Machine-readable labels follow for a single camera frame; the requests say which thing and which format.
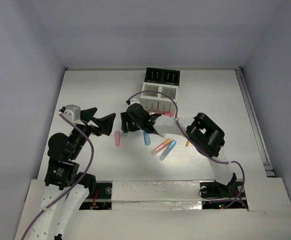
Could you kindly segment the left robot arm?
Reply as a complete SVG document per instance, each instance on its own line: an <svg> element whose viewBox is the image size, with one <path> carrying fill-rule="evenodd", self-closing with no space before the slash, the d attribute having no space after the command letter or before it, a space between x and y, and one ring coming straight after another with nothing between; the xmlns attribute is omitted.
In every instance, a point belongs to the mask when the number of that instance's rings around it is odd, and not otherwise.
<svg viewBox="0 0 291 240"><path fill-rule="evenodd" d="M84 200L96 193L96 177L87 170L79 172L80 165L75 160L85 143L93 144L90 135L109 136L112 132L116 114L95 118L97 110L82 110L71 104L58 111L73 130L69 135L55 133L48 140L42 202L39 213L23 233L23 240L64 240Z"/></svg>

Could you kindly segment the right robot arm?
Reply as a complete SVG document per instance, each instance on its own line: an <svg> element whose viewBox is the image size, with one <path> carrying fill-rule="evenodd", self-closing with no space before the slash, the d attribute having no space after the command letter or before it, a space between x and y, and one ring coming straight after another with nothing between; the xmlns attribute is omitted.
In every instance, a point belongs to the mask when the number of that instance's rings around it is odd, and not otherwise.
<svg viewBox="0 0 291 240"><path fill-rule="evenodd" d="M227 160L223 150L225 133L206 114L200 112L186 118L150 114L141 104L133 103L120 117L124 133L142 130L158 136L170 134L185 137L208 159L214 175L212 192L216 198L239 198L242 194L236 188L237 176L230 168L232 161Z"/></svg>

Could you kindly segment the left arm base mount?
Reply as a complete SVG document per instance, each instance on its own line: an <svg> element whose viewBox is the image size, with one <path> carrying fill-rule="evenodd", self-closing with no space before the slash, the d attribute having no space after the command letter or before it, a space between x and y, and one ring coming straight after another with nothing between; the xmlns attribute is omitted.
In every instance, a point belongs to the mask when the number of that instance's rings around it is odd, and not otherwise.
<svg viewBox="0 0 291 240"><path fill-rule="evenodd" d="M81 204L80 210L111 210L112 181L97 181L93 194L90 194Z"/></svg>

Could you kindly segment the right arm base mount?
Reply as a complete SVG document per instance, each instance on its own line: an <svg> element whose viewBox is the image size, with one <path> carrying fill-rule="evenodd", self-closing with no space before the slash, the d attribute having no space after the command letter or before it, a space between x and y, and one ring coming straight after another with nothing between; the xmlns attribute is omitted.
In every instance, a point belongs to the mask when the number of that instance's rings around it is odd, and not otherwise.
<svg viewBox="0 0 291 240"><path fill-rule="evenodd" d="M243 190L240 196L238 196L241 188L241 181L237 181L230 190L215 181L201 182L198 195L201 197L202 209L223 210L235 198L236 200L227 209L248 209L245 191Z"/></svg>

